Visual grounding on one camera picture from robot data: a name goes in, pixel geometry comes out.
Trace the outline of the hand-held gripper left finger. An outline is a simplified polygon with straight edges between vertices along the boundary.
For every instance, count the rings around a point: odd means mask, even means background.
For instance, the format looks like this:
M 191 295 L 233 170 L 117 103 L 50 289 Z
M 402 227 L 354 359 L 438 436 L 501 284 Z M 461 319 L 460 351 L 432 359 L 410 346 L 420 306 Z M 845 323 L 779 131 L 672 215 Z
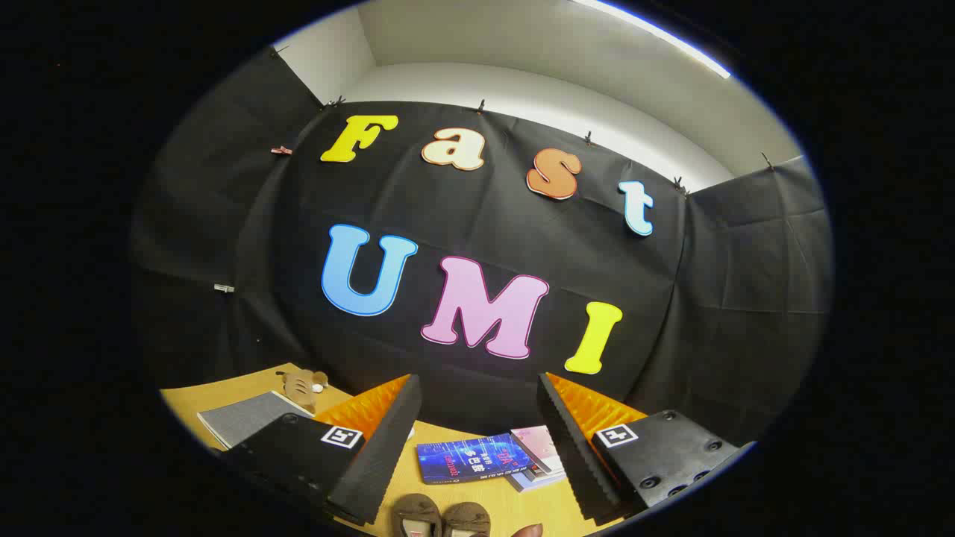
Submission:
M 405 374 L 317 417 L 281 412 L 221 459 L 298 509 L 372 524 L 421 401 L 419 377 Z

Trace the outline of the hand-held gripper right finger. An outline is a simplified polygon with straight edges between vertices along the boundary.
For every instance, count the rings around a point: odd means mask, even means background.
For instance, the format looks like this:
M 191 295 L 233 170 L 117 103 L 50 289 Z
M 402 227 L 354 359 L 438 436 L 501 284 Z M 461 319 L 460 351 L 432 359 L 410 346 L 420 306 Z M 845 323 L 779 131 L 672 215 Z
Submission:
M 596 524 L 662 509 L 754 447 L 682 412 L 647 415 L 552 373 L 539 375 L 536 400 L 580 513 Z

